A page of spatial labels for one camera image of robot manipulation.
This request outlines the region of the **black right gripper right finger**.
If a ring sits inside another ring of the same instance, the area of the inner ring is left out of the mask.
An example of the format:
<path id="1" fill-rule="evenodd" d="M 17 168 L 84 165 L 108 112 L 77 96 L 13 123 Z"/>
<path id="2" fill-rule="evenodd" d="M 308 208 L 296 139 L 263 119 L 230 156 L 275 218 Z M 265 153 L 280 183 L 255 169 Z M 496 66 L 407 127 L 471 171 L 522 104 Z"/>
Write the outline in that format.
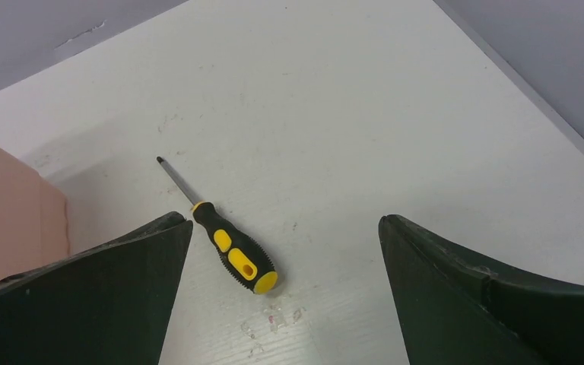
<path id="1" fill-rule="evenodd" d="M 379 240 L 412 364 L 584 364 L 584 286 L 451 242 L 397 214 Z"/>

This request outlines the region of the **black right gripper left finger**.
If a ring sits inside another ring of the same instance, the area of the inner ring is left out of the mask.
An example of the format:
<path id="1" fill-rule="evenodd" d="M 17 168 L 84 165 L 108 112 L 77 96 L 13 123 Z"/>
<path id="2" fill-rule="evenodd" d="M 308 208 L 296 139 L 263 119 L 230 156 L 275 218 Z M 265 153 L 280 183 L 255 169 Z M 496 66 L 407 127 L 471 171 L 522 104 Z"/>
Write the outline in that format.
<path id="1" fill-rule="evenodd" d="M 192 237 L 172 211 L 0 280 L 0 364 L 156 364 Z"/>

